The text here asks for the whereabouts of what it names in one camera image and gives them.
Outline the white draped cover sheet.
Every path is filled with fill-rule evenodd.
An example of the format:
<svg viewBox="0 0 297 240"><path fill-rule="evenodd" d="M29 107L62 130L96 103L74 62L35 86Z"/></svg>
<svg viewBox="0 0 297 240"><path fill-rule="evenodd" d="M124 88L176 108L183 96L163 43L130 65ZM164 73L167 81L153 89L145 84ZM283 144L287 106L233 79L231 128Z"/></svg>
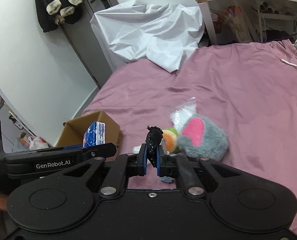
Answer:
<svg viewBox="0 0 297 240"><path fill-rule="evenodd" d="M204 34L200 8L181 4L130 0L95 12L91 23L113 67L148 59L169 73L180 69Z"/></svg>

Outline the white plastic bag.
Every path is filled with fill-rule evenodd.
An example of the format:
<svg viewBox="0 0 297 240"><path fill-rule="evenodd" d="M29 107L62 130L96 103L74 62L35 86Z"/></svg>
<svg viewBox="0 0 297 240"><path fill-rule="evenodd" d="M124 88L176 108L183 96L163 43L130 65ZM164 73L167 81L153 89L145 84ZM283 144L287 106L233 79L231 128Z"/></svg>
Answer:
<svg viewBox="0 0 297 240"><path fill-rule="evenodd" d="M29 144L29 150L33 151L33 150L41 150L45 148L49 148L49 145L41 137L35 137L31 139Z"/></svg>

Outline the clear bag white beads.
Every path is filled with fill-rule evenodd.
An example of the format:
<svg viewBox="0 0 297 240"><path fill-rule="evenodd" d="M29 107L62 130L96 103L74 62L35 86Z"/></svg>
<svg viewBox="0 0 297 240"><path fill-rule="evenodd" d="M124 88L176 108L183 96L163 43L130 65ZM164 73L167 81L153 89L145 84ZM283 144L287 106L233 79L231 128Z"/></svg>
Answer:
<svg viewBox="0 0 297 240"><path fill-rule="evenodd" d="M190 118L196 114L196 98L191 97L185 103L182 103L174 108L170 114L171 122L173 123L173 128L181 133L185 124L190 120Z"/></svg>

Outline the blue tissue pack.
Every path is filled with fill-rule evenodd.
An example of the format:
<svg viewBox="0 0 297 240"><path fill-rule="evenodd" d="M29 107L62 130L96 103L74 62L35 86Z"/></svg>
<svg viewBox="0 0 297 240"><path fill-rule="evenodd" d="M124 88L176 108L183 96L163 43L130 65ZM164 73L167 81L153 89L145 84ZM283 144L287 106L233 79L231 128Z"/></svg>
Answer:
<svg viewBox="0 0 297 240"><path fill-rule="evenodd" d="M106 143L106 125L103 122L93 122L84 133L83 147L91 147Z"/></svg>

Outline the pink bed sheet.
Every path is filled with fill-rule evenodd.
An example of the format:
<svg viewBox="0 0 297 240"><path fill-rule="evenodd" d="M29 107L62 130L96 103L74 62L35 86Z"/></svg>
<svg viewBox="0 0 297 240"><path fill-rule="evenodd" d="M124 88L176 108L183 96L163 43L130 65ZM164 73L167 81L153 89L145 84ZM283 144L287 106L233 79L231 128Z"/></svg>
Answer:
<svg viewBox="0 0 297 240"><path fill-rule="evenodd" d="M119 67L85 108L103 110L123 133L121 153L145 141L147 126L172 126L189 98L225 131L223 162L288 187L297 198L297 51L289 40L197 49L171 74L149 60ZM297 234L297 214L291 225Z"/></svg>

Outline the grey door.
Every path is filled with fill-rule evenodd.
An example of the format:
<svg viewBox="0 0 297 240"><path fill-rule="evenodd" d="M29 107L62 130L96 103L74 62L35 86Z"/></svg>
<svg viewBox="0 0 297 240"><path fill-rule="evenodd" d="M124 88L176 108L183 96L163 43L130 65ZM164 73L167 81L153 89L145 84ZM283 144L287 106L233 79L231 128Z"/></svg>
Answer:
<svg viewBox="0 0 297 240"><path fill-rule="evenodd" d="M81 19L73 25L66 23L62 27L70 45L99 88L103 87L112 75L113 64L100 34L92 26L91 21L95 12L117 4L117 0L83 0Z"/></svg>

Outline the blue denim heart patch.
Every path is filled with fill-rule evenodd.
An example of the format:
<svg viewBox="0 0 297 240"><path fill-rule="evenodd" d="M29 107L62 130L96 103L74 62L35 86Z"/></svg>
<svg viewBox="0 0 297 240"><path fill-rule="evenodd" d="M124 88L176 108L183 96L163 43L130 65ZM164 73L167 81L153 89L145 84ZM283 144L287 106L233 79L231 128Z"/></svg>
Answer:
<svg viewBox="0 0 297 240"><path fill-rule="evenodd" d="M163 183L167 183L167 184L172 184L174 182L174 179L171 178L171 177L167 177L167 176L164 176L164 177L160 177L159 178Z"/></svg>

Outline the white cabinet shelf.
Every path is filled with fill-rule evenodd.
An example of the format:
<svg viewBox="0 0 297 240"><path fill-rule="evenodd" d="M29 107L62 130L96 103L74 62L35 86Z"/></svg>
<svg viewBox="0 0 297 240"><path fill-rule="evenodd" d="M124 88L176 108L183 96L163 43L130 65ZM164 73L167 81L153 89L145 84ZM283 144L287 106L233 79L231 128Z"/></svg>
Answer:
<svg viewBox="0 0 297 240"><path fill-rule="evenodd" d="M3 150L6 153L28 151L33 133L6 104L0 95L0 122Z"/></svg>

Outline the white paper bundle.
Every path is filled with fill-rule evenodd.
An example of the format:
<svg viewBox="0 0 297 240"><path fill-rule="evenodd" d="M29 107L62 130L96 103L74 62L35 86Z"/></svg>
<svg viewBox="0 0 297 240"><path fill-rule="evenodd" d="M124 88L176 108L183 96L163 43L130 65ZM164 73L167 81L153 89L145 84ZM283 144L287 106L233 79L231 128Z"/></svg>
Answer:
<svg viewBox="0 0 297 240"><path fill-rule="evenodd" d="M140 148L141 148L141 145L139 145L139 146L135 146L135 147L133 148L133 153L138 154L139 151L140 151Z"/></svg>

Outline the brown cardboard box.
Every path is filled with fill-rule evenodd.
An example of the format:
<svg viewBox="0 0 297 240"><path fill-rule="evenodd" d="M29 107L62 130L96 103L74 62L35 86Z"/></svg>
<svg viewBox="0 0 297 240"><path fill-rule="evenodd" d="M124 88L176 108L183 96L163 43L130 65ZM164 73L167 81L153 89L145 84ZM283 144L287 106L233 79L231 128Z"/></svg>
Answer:
<svg viewBox="0 0 297 240"><path fill-rule="evenodd" d="M120 126L104 111L96 111L65 122L56 146L88 147L112 143L120 152L122 138Z"/></svg>

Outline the black hanging jacket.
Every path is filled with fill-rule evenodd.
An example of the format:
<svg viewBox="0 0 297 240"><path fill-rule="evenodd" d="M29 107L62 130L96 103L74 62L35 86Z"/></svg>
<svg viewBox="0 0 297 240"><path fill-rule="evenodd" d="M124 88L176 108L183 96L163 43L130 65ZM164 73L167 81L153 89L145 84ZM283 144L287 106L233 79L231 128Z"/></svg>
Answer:
<svg viewBox="0 0 297 240"><path fill-rule="evenodd" d="M83 15L83 0L35 0L37 20L44 33L75 24Z"/></svg>

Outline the burger plush toy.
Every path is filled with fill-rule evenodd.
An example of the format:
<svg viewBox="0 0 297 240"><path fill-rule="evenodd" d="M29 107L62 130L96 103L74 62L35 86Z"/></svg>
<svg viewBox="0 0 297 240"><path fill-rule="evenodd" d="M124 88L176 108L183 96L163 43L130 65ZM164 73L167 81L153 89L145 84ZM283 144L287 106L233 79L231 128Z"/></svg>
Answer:
<svg viewBox="0 0 297 240"><path fill-rule="evenodd" d="M163 129L163 139L166 150L169 153L178 153L180 152L179 147L177 146L178 132L175 128L166 128Z"/></svg>

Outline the grey pink plush toy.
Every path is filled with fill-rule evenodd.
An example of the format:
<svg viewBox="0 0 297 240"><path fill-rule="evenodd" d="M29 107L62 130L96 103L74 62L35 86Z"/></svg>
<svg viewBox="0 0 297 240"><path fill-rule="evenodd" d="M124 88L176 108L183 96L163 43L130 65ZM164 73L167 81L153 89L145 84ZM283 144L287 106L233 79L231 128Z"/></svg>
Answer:
<svg viewBox="0 0 297 240"><path fill-rule="evenodd" d="M229 148L228 136L209 118L194 114L185 123L177 147L191 158L221 160Z"/></svg>

